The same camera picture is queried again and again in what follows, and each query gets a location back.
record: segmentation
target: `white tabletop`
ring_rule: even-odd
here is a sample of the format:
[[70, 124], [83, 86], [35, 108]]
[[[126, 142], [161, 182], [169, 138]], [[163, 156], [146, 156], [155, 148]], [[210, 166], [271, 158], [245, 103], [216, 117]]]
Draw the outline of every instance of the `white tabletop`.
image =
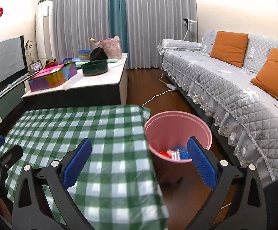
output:
[[115, 85], [120, 83], [121, 76], [123, 70], [125, 68], [125, 62], [127, 59], [128, 53], [123, 53], [122, 58], [119, 62], [116, 63], [108, 63], [108, 72], [96, 75], [96, 76], [89, 76], [86, 77], [83, 75], [83, 69], [77, 70], [77, 74], [74, 75], [71, 79], [66, 81], [60, 86], [54, 88], [48, 88], [41, 91], [28, 91], [26, 94], [22, 96], [22, 98], [30, 97], [38, 94], [44, 93], [51, 93], [57, 91], [65, 91], [68, 89], [80, 89], [84, 87], [91, 87], [91, 86], [102, 86], [102, 85]]

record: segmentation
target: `teal curtain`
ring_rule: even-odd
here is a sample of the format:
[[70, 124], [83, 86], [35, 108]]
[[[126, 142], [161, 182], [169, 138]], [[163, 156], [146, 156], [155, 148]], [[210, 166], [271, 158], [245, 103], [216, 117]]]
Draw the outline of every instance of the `teal curtain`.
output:
[[128, 52], [126, 0], [108, 0], [109, 35], [118, 35], [122, 52]]

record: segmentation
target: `framed photo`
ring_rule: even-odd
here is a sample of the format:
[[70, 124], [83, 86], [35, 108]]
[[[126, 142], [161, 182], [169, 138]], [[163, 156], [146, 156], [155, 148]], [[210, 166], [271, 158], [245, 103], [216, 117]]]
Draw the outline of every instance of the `framed photo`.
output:
[[41, 61], [39, 60], [33, 64], [30, 64], [30, 69], [35, 70], [35, 71], [39, 71], [39, 70], [43, 69]]

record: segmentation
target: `green checkered cloth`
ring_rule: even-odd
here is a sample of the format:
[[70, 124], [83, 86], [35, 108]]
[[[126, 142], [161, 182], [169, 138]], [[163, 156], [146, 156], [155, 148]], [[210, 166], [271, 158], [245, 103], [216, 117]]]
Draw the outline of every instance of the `green checkered cloth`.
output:
[[[144, 135], [149, 115], [149, 109], [135, 105], [26, 112], [0, 148], [0, 156], [15, 144], [24, 151], [8, 172], [8, 198], [14, 200], [25, 165], [46, 167], [87, 137], [93, 144], [91, 157], [68, 191], [93, 227], [166, 229], [169, 215]], [[48, 187], [45, 194], [56, 220], [63, 222]]]

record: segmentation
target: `blue plastic wrapper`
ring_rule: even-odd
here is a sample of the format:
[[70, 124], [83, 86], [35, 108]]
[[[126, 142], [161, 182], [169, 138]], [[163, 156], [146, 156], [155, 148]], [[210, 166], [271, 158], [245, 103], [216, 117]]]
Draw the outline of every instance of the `blue plastic wrapper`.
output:
[[174, 150], [179, 150], [179, 156], [181, 160], [190, 159], [190, 155], [184, 146], [176, 147]]

